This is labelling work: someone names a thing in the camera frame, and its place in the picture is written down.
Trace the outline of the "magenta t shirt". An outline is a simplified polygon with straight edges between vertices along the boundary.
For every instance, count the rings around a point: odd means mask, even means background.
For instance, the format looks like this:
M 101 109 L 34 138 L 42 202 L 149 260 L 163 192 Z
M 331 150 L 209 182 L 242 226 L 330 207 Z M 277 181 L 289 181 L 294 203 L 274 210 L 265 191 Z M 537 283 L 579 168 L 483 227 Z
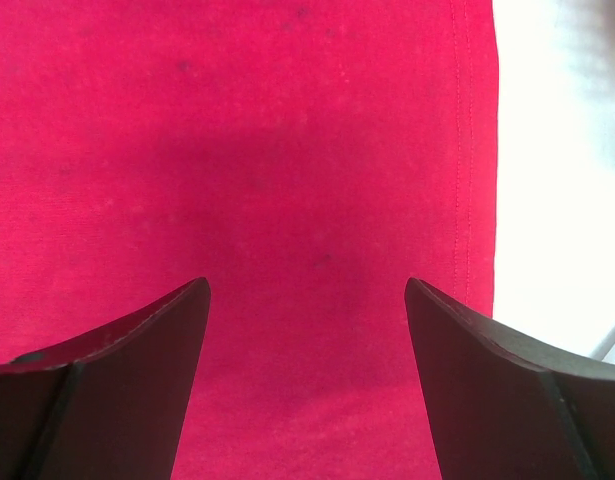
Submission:
M 0 362 L 208 280 L 178 479 L 435 479 L 404 305 L 490 313 L 489 1 L 0 1 Z

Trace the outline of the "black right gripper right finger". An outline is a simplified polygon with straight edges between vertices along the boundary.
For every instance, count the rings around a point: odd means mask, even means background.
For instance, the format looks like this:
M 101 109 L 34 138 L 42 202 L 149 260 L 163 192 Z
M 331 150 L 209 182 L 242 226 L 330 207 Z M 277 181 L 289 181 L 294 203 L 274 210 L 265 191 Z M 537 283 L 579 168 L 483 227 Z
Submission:
M 615 479 L 615 365 L 548 345 L 408 280 L 444 479 Z

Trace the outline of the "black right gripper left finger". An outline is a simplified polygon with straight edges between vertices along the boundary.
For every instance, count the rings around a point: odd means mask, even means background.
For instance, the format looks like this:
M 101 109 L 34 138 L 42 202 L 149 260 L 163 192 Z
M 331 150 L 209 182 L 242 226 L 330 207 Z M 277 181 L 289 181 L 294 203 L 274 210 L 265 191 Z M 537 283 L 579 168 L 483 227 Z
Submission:
M 0 364 L 0 479 L 169 478 L 210 298 L 198 278 Z

